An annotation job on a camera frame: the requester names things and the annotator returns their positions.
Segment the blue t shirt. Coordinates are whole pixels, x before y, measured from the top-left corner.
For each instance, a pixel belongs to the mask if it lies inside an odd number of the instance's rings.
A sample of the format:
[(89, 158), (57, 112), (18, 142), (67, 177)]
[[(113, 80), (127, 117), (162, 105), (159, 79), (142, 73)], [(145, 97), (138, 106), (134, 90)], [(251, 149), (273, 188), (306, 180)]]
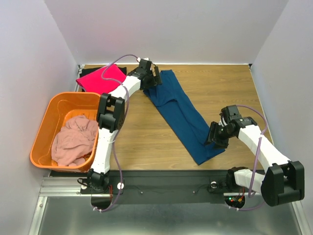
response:
[(198, 165), (225, 152), (205, 145), (210, 128), (182, 89), (172, 70), (160, 72), (161, 85), (144, 90), (156, 109)]

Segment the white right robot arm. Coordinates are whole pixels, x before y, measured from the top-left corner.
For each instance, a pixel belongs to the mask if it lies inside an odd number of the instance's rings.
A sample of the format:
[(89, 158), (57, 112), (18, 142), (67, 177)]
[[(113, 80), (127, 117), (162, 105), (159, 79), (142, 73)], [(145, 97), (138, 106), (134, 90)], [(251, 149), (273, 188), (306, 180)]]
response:
[(265, 173), (257, 173), (255, 168), (233, 167), (227, 171), (223, 187), (230, 191), (246, 188), (249, 196), (259, 193), (271, 207), (303, 200), (304, 166), (282, 154), (265, 137), (265, 130), (253, 118), (243, 117), (238, 108), (230, 105), (221, 109), (220, 121), (211, 122), (205, 144), (225, 150), (229, 139), (236, 137), (254, 154), (254, 163), (260, 163)]

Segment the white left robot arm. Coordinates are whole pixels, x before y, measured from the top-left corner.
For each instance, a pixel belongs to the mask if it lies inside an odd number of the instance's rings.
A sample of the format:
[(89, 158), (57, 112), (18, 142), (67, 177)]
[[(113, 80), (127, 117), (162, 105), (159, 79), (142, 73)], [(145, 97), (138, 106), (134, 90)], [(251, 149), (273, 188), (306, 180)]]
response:
[(139, 90), (148, 89), (162, 84), (158, 67), (149, 58), (137, 58), (138, 67), (128, 73), (121, 82), (104, 75), (112, 66), (110, 64), (102, 72), (104, 80), (118, 83), (118, 87), (108, 94), (100, 96), (96, 116), (98, 123), (98, 140), (93, 163), (87, 173), (88, 187), (98, 193), (105, 192), (109, 187), (110, 157), (113, 143), (121, 130), (129, 108), (130, 96)]

